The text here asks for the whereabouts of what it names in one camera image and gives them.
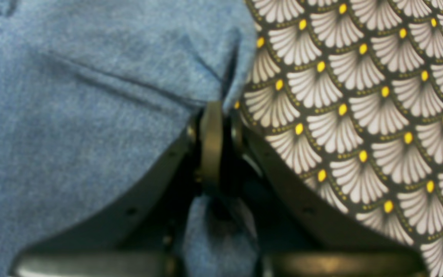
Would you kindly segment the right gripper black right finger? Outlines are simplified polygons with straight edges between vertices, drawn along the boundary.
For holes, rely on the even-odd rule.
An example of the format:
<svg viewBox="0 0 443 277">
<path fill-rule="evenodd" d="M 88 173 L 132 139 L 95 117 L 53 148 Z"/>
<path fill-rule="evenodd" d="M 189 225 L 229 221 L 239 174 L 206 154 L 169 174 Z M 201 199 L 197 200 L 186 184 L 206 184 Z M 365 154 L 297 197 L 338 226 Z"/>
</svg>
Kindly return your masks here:
<svg viewBox="0 0 443 277">
<path fill-rule="evenodd" d="M 352 220 L 287 167 L 262 137 L 229 116 L 236 191 L 254 217 L 255 277 L 426 277 L 420 254 Z"/>
</svg>

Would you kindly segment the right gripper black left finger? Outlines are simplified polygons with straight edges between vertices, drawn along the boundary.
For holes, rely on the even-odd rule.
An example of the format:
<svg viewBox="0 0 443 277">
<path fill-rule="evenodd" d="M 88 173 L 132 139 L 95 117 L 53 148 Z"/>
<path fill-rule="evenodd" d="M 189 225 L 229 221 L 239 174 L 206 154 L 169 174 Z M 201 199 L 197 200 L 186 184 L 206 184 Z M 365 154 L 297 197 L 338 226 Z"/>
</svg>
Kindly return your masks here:
<svg viewBox="0 0 443 277">
<path fill-rule="evenodd" d="M 144 177 L 85 221 L 21 251 L 13 277 L 182 277 L 171 249 L 193 198 L 223 191 L 224 117 L 209 102 Z"/>
</svg>

